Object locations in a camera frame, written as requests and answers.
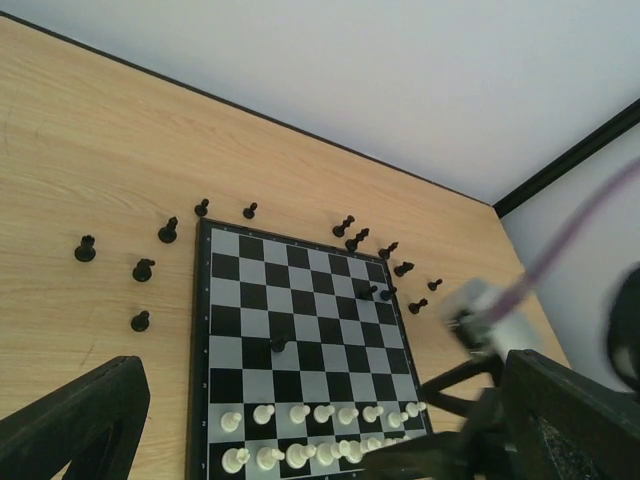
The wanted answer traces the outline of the white pawn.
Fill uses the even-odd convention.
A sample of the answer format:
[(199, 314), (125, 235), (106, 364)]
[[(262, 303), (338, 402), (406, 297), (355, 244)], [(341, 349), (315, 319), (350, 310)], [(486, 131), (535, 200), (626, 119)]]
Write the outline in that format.
[(306, 421), (306, 417), (310, 414), (311, 407), (306, 404), (294, 405), (289, 410), (289, 418), (293, 424), (299, 425)]
[(393, 429), (399, 429), (409, 419), (409, 415), (404, 412), (392, 411), (387, 416), (387, 423)]
[(381, 405), (365, 406), (362, 410), (362, 419), (367, 423), (374, 423), (383, 413), (384, 407)]
[(313, 411), (314, 419), (317, 423), (327, 423), (335, 413), (333, 405), (319, 405)]
[(252, 413), (253, 420), (258, 425), (268, 424), (275, 414), (275, 406), (273, 404), (258, 405)]

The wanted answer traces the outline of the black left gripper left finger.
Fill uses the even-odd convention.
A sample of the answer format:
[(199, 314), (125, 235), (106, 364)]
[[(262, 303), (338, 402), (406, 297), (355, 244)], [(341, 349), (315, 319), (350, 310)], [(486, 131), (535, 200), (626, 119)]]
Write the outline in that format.
[(1, 420), (1, 477), (126, 479), (149, 404), (141, 359), (115, 357)]

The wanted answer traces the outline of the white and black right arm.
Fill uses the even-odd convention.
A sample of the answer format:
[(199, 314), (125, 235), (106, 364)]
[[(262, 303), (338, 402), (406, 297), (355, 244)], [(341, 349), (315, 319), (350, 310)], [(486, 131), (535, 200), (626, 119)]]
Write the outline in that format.
[(480, 357), (426, 382), (427, 403), (460, 415), (441, 432), (365, 455), (369, 479), (635, 479), (639, 475), (639, 273), (608, 313), (605, 353), (626, 392), (537, 352), (526, 320), (492, 317), (481, 283), (450, 295), (443, 320)]

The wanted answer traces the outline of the white piece lowest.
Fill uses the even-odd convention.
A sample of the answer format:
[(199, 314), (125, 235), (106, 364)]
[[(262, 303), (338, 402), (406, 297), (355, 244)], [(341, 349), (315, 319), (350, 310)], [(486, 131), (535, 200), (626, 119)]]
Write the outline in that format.
[(427, 409), (425, 402), (408, 402), (405, 406), (405, 412), (409, 418), (418, 417), (423, 411)]
[(221, 429), (225, 433), (231, 433), (238, 429), (243, 420), (243, 415), (238, 411), (229, 411), (224, 413), (220, 418)]

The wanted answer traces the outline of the white piece bottom row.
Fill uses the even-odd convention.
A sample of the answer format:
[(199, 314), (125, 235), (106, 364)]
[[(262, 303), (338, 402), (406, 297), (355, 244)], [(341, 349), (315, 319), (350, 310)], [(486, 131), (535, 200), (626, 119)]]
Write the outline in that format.
[(315, 445), (293, 443), (287, 448), (285, 459), (290, 468), (301, 469), (316, 454), (316, 451)]
[(250, 452), (247, 448), (230, 448), (226, 450), (221, 459), (222, 469), (228, 474), (240, 472), (250, 460)]
[(285, 454), (278, 448), (262, 447), (256, 455), (256, 463), (260, 470), (270, 471), (282, 460)]
[(341, 446), (337, 442), (321, 443), (317, 446), (315, 458), (319, 465), (328, 467), (343, 456)]
[(341, 440), (338, 442), (338, 452), (341, 459), (351, 464), (358, 464), (368, 452), (368, 446), (366, 442)]

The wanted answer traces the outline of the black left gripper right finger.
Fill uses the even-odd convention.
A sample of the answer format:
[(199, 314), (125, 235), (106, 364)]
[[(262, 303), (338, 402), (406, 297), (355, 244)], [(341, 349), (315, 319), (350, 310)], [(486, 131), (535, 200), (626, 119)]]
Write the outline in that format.
[(509, 352), (505, 422), (528, 479), (637, 479), (639, 403), (533, 350)]

